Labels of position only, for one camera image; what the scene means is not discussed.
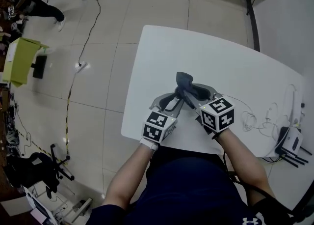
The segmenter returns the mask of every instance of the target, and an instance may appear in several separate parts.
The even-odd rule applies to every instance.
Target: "cardboard box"
[[[33,59],[40,48],[48,48],[39,41],[18,38],[9,45],[6,54],[3,80],[12,82],[15,87],[27,84],[27,75]]]

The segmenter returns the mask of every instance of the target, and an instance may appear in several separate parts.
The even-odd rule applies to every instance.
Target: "shirt logo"
[[[259,224],[257,220],[258,220],[257,218],[253,218],[252,221],[248,221],[247,218],[243,218],[244,223],[242,223],[242,225],[247,225],[247,224],[257,225]]]

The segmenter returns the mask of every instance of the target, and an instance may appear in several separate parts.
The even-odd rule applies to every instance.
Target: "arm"
[[[154,151],[140,144],[112,179],[103,205],[126,209],[145,173]]]
[[[219,135],[218,142],[228,155],[241,181],[258,187],[274,197],[264,167],[229,128]],[[250,205],[264,199],[262,194],[254,190],[246,189],[246,195]]]

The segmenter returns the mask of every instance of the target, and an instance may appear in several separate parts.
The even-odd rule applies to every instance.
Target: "yellow black tape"
[[[49,153],[49,152],[47,152],[47,151],[45,151],[44,149],[42,149],[40,146],[38,146],[34,141],[30,141],[33,145],[35,145],[41,152],[43,152],[43,153],[45,153],[45,154],[47,154],[48,156],[50,156],[50,157],[52,157],[52,155]]]
[[[72,81],[71,88],[70,88],[69,95],[68,95],[68,100],[67,100],[67,116],[66,116],[66,118],[65,118],[65,149],[66,149],[66,151],[67,151],[67,155],[69,155],[69,140],[68,140],[69,104],[70,104],[70,97],[71,97],[71,93],[72,93],[72,87],[73,87],[74,79],[75,79],[75,75],[74,75],[74,77],[73,77],[73,81]]]

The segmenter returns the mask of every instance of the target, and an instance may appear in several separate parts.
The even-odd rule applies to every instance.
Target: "black pants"
[[[55,17],[58,22],[62,22],[64,20],[64,15],[59,9],[46,4],[42,0],[36,1],[36,6],[33,11],[29,13],[29,15],[39,17]]]
[[[180,159],[180,158],[200,158],[200,159],[208,160],[216,164],[223,171],[225,171],[225,166],[222,160],[216,154],[192,152],[192,151],[185,151],[185,150],[170,148],[166,146],[160,146],[159,149],[154,153],[153,157],[151,158],[151,163],[146,171],[147,180],[149,180],[150,176],[157,168],[159,168],[160,166],[168,162],[171,162],[173,160]]]

